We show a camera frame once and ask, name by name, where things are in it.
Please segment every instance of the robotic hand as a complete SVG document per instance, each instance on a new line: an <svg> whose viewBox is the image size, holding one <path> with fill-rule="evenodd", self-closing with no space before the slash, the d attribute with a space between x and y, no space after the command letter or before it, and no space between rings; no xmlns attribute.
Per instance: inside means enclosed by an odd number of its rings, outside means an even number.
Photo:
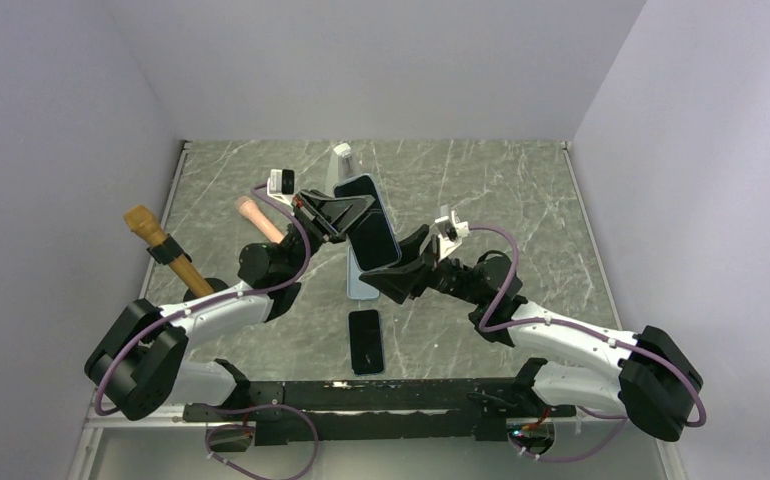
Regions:
<svg viewBox="0 0 770 480"><path fill-rule="evenodd" d="M269 197L292 206L293 216L258 191L265 186ZM98 414L119 409L138 420L165 403L224 409L259 403L250 396L249 380L229 362L183 359L218 335L287 312L311 255L323 243L346 240L374 203L370 196L335 199L315 190L293 192L293 172L278 170L266 185L253 189L256 197L280 208L292 225L281 243L242 249L240 283L216 287L219 291L199 299L186 295L179 304L156 307L141 299L124 309L85 365L85 374L99 386ZM505 236L513 258L489 251L473 267L453 259L452 253L475 230ZM400 242L400 249L398 264L364 273L361 280L400 304L427 288L472 303L477 307L469 319L486 340L578 365L530 359L514 379L511 398L504 399L507 405L530 412L564 405L592 408L602 412L596 413L600 418L628 417L666 441L678 440L685 426L705 423L697 396L702 379L665 332L650 326L640 334L595 327L518 295L518 248L505 232L471 227L444 206L432 227L421 226ZM103 394L116 409L102 408ZM695 405L700 419L689 422Z"/></svg>

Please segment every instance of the floor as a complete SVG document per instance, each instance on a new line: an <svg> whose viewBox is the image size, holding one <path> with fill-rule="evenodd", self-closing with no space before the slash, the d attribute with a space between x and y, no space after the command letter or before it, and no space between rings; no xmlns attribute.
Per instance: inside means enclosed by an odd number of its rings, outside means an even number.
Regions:
<svg viewBox="0 0 770 480"><path fill-rule="evenodd" d="M204 275L238 281L242 247L265 241L235 210L235 200L271 168L296 172L298 188L324 188L328 141L193 142L167 220L167 231ZM474 140L348 142L375 179L402 238L430 223L439 205L462 220L498 225L521 251L521 294L558 313L616 327L597 257L559 142ZM281 230L287 221L262 206ZM473 234L455 257L472 264L484 251L507 250L491 233ZM489 344L473 330L471 305L427 291L397 305L346 295L346 245L325 245L303 277L292 309L198 348L193 359L225 358L253 380L352 378L347 314L375 308L382 317L386 370L373 378L511 376L536 352ZM147 298L181 301L183 284L156 266Z"/></svg>

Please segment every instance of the marble surface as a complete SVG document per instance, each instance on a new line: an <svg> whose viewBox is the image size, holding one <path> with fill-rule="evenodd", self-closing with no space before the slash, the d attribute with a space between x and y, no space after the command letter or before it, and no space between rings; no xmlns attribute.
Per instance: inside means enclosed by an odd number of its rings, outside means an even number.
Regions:
<svg viewBox="0 0 770 480"><path fill-rule="evenodd" d="M173 197L167 231L205 276L238 281L238 253L263 235L235 210L235 200L271 168L296 171L298 188L323 189L328 141L194 142ZM498 225L517 239L521 294L558 313L615 327L609 298L558 142L348 142L375 179L398 238L430 223L436 207L458 208L468 222ZM281 230L287 221L262 210ZM473 264L484 251L509 250L493 233L474 233L455 257ZM473 330L473 306L432 290L397 305L384 296L346 295L346 245L324 245L284 316L243 327L194 351L195 361L225 358L253 380L350 379L347 314L375 308L382 318L386 370L367 378L511 376L534 352L490 344ZM184 285L155 266L147 298L181 301Z"/></svg>

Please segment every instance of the gray wall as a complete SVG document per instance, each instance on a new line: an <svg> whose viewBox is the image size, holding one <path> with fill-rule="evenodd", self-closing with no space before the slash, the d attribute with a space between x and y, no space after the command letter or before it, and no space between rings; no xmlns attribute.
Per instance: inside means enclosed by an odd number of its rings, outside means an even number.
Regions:
<svg viewBox="0 0 770 480"><path fill-rule="evenodd" d="M67 474L84 360L147 265L121 215L177 156L99 2L0 0L0 479Z"/></svg>
<svg viewBox="0 0 770 480"><path fill-rule="evenodd" d="M647 2L573 161L621 321L706 380L689 476L770 478L770 2Z"/></svg>
<svg viewBox="0 0 770 480"><path fill-rule="evenodd" d="M107 0L188 139L571 139L644 0Z"/></svg>

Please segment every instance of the black smartphone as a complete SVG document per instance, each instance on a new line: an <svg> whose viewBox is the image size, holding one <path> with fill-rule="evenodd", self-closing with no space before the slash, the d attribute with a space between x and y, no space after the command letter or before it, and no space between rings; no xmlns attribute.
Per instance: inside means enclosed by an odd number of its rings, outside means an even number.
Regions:
<svg viewBox="0 0 770 480"><path fill-rule="evenodd" d="M356 375L375 375L385 371L382 330L377 310L350 312L350 364Z"/></svg>
<svg viewBox="0 0 770 480"><path fill-rule="evenodd" d="M370 175L360 175L335 185L335 198L370 195L373 206L349 234L356 261L362 272L388 267L400 261L400 245L382 207L379 191Z"/></svg>

